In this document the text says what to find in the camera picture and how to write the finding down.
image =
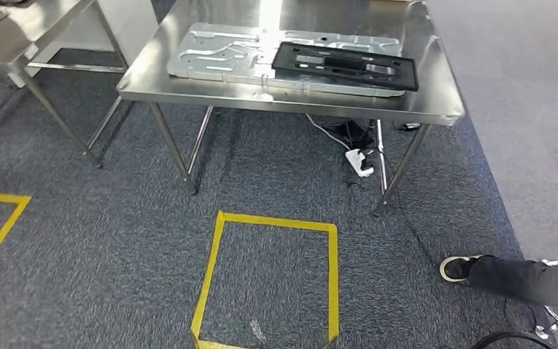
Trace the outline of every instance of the person's leg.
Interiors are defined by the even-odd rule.
[[[503,260],[497,257],[479,258],[469,269],[469,285],[487,292],[525,302],[542,303],[537,288],[548,265],[532,260]]]
[[[558,265],[492,256],[452,257],[442,263],[440,272],[448,281],[466,279],[474,288],[505,297],[558,305]]]

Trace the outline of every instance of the metal table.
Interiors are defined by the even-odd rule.
[[[96,65],[57,65],[34,63],[33,58],[52,43],[84,10],[93,7],[102,27],[123,67],[102,67]],[[24,7],[0,7],[8,14],[0,21],[0,72],[13,73],[28,86],[42,105],[56,119],[63,131],[88,156],[96,167],[101,166],[100,160],[93,155],[91,148],[108,124],[121,96],[115,100],[99,127],[88,142],[84,142],[62,117],[61,113],[33,80],[26,68],[53,68],[73,71],[93,71],[103,73],[124,73],[128,67],[114,33],[96,0],[32,0]]]
[[[324,92],[278,89],[247,84],[179,79],[170,76],[166,64],[188,28],[197,22],[262,27],[268,31],[296,30],[397,38],[403,56],[418,65],[420,90],[401,97],[380,98]],[[117,86],[126,100],[149,102],[163,139],[178,166],[181,179],[194,194],[190,174],[212,108],[243,108],[261,111],[314,113],[373,120],[378,128],[384,168],[381,122],[422,123],[415,133],[375,213],[380,214],[432,125],[452,126],[464,107],[455,79],[442,50],[424,2],[380,0],[199,0],[177,1],[151,40],[140,52]],[[157,103],[211,105],[204,117],[191,159],[185,163],[166,126]]]

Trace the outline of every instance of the pant leg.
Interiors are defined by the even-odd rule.
[[[540,305],[558,305],[558,265],[482,257],[469,271],[471,286]]]

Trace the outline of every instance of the yellow tape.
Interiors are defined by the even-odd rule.
[[[209,261],[206,264],[204,280],[202,281],[202,288],[200,289],[200,298],[198,299],[198,304],[195,306],[195,310],[193,312],[193,320],[191,321],[191,332],[193,332],[193,336],[196,339],[198,339],[200,336],[200,328],[202,327],[202,315],[204,315],[204,307],[206,307],[206,298],[209,297],[209,290],[211,288],[213,270],[215,269],[215,261],[217,260],[217,252],[219,252],[219,241],[221,240],[224,222],[225,221],[223,212],[219,211],[219,214],[217,214],[217,221],[215,222],[215,231],[213,233],[211,254],[209,255]]]
[[[328,346],[337,336],[339,336],[339,266],[337,249],[337,229],[334,224],[321,222],[308,222],[305,220],[288,220],[284,218],[272,218],[262,216],[252,216],[249,214],[226,213],[219,211],[215,221],[213,232],[213,243],[209,261],[206,264],[204,280],[200,290],[200,297],[193,312],[191,321],[191,332],[198,349],[242,349],[241,347],[226,345],[216,342],[200,340],[200,328],[202,327],[202,316],[206,307],[206,300],[211,288],[213,270],[219,252],[219,242],[221,241],[222,231],[226,222],[248,223],[273,225],[282,228],[295,228],[306,230],[318,230],[328,233]]]
[[[339,250],[334,224],[328,227],[328,343],[339,336]]]
[[[223,215],[228,222],[273,225],[282,228],[328,231],[328,226],[332,225],[328,223],[308,222],[306,220],[287,220],[284,218],[251,216],[249,214],[224,213]]]
[[[16,223],[16,220],[20,215],[23,213],[25,208],[27,207],[28,202],[31,200],[30,196],[18,196],[18,195],[9,195],[9,194],[0,194],[0,202],[5,204],[16,204],[16,208],[11,216],[7,219],[5,224],[0,230],[0,245],[1,242],[5,239],[5,236],[9,233],[9,231]]]

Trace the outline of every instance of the shoe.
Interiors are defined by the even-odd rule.
[[[469,275],[469,269],[480,257],[482,256],[448,257],[440,264],[440,274],[448,282],[465,281]]]

